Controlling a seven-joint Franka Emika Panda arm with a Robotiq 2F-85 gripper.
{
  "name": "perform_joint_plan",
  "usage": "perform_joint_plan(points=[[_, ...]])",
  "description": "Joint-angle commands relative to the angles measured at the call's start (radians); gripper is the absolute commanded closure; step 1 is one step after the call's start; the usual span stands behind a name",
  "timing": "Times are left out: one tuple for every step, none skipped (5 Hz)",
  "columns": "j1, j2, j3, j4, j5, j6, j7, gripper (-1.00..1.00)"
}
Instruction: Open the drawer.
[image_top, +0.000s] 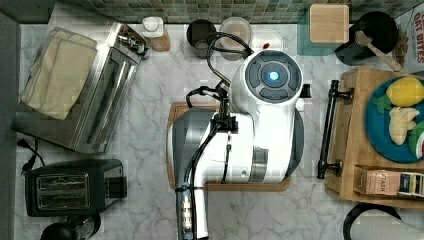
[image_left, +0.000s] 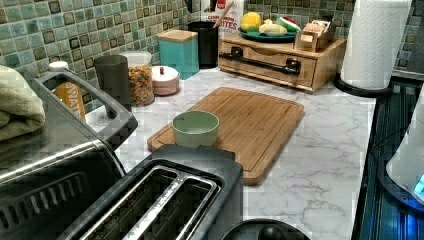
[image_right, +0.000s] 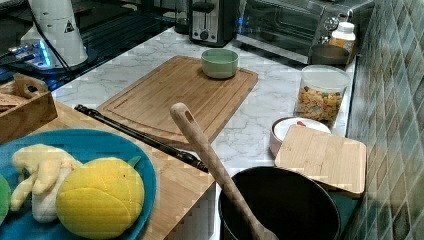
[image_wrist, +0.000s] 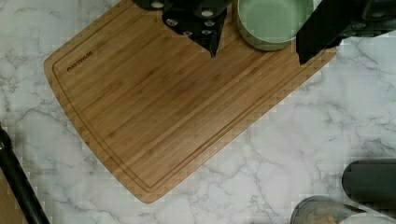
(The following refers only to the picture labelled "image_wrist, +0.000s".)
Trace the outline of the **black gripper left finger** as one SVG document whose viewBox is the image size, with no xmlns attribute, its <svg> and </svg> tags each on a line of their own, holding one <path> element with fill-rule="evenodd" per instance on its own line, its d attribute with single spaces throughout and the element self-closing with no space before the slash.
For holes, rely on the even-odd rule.
<svg viewBox="0 0 396 224">
<path fill-rule="evenodd" d="M 215 58 L 227 8 L 233 0 L 132 0 L 138 7 L 161 11 L 163 23 L 206 49 Z"/>
</svg>

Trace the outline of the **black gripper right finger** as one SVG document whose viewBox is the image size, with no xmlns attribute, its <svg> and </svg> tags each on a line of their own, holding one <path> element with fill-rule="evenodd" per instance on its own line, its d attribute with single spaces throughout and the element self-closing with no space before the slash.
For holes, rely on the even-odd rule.
<svg viewBox="0 0 396 224">
<path fill-rule="evenodd" d="M 343 39 L 395 30 L 396 0 L 322 0 L 296 35 L 300 64 Z"/>
</svg>

